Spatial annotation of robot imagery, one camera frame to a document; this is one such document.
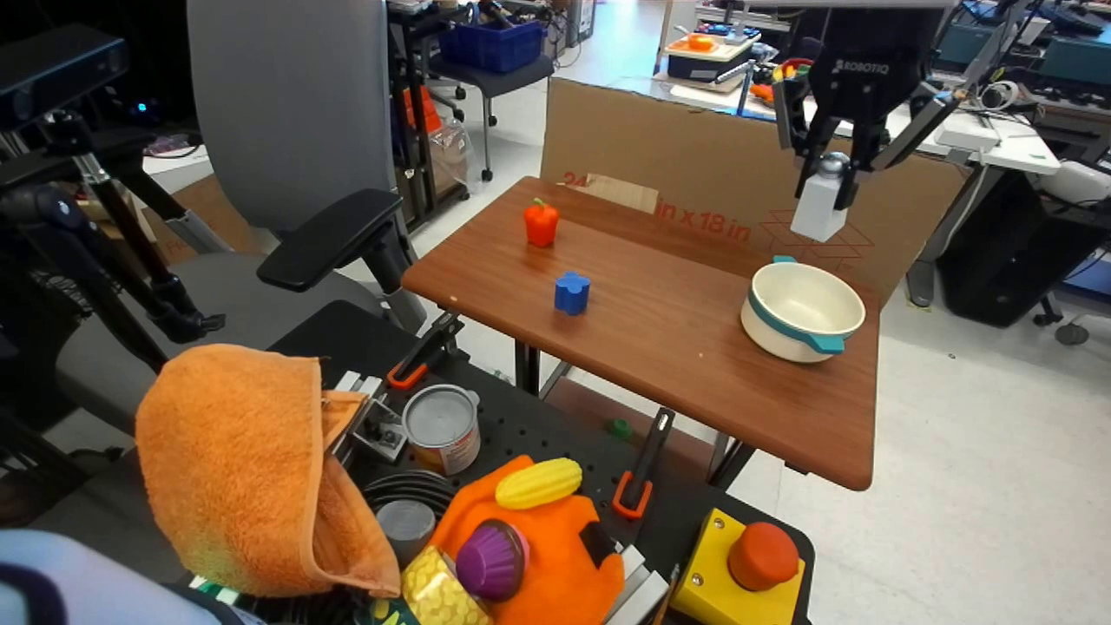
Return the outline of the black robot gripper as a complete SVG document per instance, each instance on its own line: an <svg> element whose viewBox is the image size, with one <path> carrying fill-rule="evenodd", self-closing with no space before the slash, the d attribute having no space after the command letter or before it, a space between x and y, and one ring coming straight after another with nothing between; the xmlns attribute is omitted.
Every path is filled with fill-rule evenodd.
<svg viewBox="0 0 1111 625"><path fill-rule="evenodd" d="M796 113L799 189L820 169L836 117L880 123L917 91L940 18L940 7L836 7L829 14L820 55L808 65L808 91L820 112ZM836 209L854 204L878 148L880 124L857 124L840 172Z"/></svg>

